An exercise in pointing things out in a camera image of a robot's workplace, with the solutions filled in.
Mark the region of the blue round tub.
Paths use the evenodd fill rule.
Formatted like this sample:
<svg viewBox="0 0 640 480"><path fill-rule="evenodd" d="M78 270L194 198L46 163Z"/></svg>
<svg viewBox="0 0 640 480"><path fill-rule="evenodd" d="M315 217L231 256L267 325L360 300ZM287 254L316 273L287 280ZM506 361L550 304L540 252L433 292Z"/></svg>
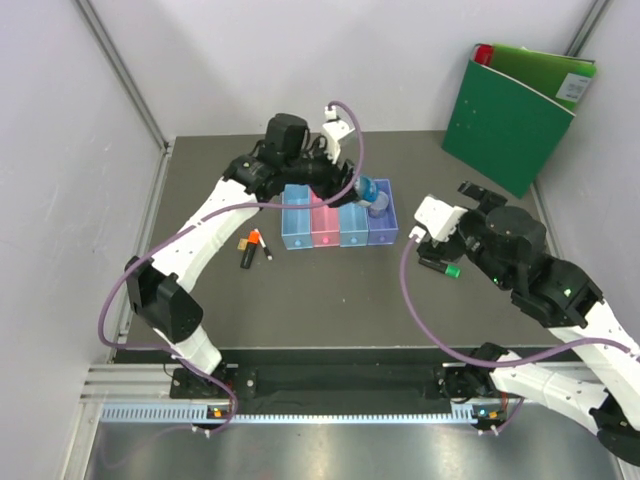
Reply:
<svg viewBox="0 0 640 480"><path fill-rule="evenodd" d="M355 199L353 202L365 208L373 205L379 196L378 187L373 179L365 175L359 175L353 184Z"/></svg>

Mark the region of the green black highlighter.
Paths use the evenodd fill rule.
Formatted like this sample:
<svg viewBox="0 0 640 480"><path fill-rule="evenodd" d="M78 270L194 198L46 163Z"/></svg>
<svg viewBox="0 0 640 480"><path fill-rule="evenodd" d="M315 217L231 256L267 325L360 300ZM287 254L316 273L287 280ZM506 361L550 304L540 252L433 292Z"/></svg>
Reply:
<svg viewBox="0 0 640 480"><path fill-rule="evenodd" d="M419 264L450 278L458 278L461 273L460 268L455 265L447 264L445 262L436 261L429 258L420 258Z"/></svg>

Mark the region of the light blue drawer bin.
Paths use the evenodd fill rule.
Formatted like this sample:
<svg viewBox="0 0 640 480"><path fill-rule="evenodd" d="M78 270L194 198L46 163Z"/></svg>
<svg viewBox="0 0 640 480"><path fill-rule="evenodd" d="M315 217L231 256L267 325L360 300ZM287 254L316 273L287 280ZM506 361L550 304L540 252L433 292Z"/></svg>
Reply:
<svg viewBox="0 0 640 480"><path fill-rule="evenodd" d="M289 206L309 205L311 191L306 185L288 184L282 194L282 203ZM312 248L311 211L284 209L281 217L281 237L287 250Z"/></svg>

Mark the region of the clear paper clip jar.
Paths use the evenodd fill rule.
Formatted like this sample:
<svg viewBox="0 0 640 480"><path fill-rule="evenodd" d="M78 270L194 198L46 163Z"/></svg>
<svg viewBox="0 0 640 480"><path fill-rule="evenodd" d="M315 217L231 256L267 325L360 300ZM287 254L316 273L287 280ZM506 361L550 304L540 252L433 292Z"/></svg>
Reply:
<svg viewBox="0 0 640 480"><path fill-rule="evenodd" d="M368 214L371 218L382 218L387 214L388 206L388 195L379 190L376 199L368 207Z"/></svg>

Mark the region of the orange black highlighter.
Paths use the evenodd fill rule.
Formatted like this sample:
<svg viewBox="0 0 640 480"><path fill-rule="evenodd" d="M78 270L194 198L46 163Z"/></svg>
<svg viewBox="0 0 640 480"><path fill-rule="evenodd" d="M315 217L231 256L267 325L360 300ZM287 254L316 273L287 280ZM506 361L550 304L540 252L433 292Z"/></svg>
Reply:
<svg viewBox="0 0 640 480"><path fill-rule="evenodd" d="M242 269L249 269L251 267L256 250L260 245L260 234L254 229L249 233L246 241L245 249L241 259L240 267Z"/></svg>

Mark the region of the green ring binder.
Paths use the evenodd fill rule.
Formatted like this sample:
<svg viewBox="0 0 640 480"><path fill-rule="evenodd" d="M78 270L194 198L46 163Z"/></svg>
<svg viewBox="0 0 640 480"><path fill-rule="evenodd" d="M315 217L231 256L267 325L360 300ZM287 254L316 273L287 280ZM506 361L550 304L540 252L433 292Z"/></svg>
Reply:
<svg viewBox="0 0 640 480"><path fill-rule="evenodd" d="M575 113L492 69L492 45L472 48L442 148L521 198Z"/></svg>

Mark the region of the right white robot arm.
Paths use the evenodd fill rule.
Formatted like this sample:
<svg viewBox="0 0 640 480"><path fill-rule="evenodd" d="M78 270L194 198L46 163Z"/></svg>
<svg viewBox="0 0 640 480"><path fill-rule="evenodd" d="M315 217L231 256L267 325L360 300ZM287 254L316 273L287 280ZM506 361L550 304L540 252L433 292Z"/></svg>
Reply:
<svg viewBox="0 0 640 480"><path fill-rule="evenodd" d="M461 356L461 395L500 392L536 402L576 422L614 456L639 463L639 345L625 331L602 290L578 265L547 251L546 228L505 197L464 182L477 201L468 209L431 195L417 208L409 235L423 265L447 269L467 258L512 304L537 321L596 376L583 382L540 366L558 354L522 358L485 343Z"/></svg>

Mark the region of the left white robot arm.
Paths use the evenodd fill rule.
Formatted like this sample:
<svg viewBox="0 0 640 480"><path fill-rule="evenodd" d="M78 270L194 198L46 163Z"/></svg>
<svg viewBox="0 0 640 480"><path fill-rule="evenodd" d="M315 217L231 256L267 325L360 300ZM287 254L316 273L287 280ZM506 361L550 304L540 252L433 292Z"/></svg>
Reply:
<svg viewBox="0 0 640 480"><path fill-rule="evenodd" d="M358 170L339 159L344 143L361 135L337 104L325 109L319 136L292 114L272 117L263 139L230 162L204 203L158 251L132 258L126 287L135 315L165 342L173 355L195 370L192 384L205 396L226 387L222 355L202 325L203 308L191 292L204 268L226 241L288 185L308 186L332 208L354 202Z"/></svg>

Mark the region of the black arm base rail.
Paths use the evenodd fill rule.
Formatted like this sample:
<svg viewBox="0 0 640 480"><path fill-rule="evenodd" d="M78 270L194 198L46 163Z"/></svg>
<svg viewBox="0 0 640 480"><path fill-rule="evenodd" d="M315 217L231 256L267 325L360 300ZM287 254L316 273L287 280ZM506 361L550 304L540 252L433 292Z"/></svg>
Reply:
<svg viewBox="0 0 640 480"><path fill-rule="evenodd" d="M466 372L433 347L225 349L217 384L185 368L172 375L169 396L225 400L231 389L240 413L422 413L445 403L510 395Z"/></svg>

